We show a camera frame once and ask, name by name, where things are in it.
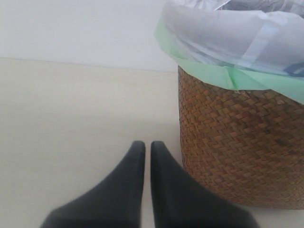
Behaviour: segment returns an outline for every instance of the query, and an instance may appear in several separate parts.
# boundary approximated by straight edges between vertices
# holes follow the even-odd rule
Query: woven basket
[[[304,105],[272,90],[232,91],[179,68],[186,171],[220,197],[304,209]]]

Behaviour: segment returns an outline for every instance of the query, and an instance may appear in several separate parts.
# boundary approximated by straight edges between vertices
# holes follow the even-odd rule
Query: white plastic bag
[[[171,0],[161,19],[188,59],[304,77],[303,2]]]

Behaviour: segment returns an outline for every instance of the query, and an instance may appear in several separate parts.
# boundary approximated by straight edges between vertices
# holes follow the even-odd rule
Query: woven texture
[[[220,197],[304,209],[304,105],[277,92],[232,91],[179,68],[185,170]]]

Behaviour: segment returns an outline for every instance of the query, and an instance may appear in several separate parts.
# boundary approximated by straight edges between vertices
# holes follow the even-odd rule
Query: floor
[[[142,227],[153,228],[149,147],[181,163],[171,73],[0,59],[0,227],[39,227],[89,190],[133,140],[147,146]],[[262,228],[302,228],[304,211],[249,208]]]

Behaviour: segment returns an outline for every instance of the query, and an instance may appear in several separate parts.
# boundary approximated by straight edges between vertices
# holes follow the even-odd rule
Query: wall
[[[0,57],[176,71],[153,32],[166,0],[2,0]]]

